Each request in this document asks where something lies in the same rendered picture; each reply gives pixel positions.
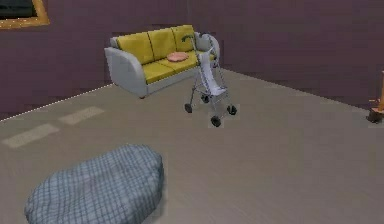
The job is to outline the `blue checked floor cushion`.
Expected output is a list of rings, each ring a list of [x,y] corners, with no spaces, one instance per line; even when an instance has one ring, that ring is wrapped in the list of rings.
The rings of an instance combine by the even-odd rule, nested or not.
[[[142,224],[162,198],[161,154],[128,144],[56,171],[28,197],[28,224]]]

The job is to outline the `yellow and grey sofa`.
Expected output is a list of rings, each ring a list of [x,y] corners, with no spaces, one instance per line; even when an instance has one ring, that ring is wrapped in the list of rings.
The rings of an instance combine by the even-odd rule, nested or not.
[[[180,25],[110,38],[104,49],[112,82],[139,98],[145,98],[170,85],[193,77],[197,72],[197,58],[190,39],[192,25]],[[197,52],[210,47],[208,40],[197,40]],[[185,52],[189,58],[170,62],[172,52]]]

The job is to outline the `pink cushion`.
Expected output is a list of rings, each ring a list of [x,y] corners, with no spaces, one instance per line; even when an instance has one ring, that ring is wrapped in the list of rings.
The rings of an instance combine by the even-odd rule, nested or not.
[[[167,60],[170,62],[181,62],[189,58],[189,55],[185,52],[172,52],[167,56]]]

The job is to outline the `white folding stroller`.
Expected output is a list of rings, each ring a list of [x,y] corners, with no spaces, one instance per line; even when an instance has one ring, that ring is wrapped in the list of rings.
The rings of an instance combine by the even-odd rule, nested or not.
[[[225,113],[218,113],[217,103],[222,99],[226,99],[228,102],[226,110],[230,115],[235,115],[237,108],[231,102],[228,87],[223,78],[219,63],[218,44],[213,41],[214,37],[207,32],[185,35],[182,41],[185,42],[187,39],[191,40],[197,58],[198,73],[194,78],[190,101],[184,105],[184,109],[187,113],[193,112],[193,108],[195,107],[195,104],[193,104],[194,93],[199,92],[202,102],[210,103],[213,107],[214,115],[211,117],[212,125],[220,127],[221,119],[225,116]],[[202,53],[197,52],[198,39],[209,41],[210,47],[207,51]]]

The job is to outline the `gold framed picture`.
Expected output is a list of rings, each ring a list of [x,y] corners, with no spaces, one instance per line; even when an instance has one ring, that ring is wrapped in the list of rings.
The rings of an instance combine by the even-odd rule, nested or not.
[[[43,0],[0,0],[0,29],[49,25]]]

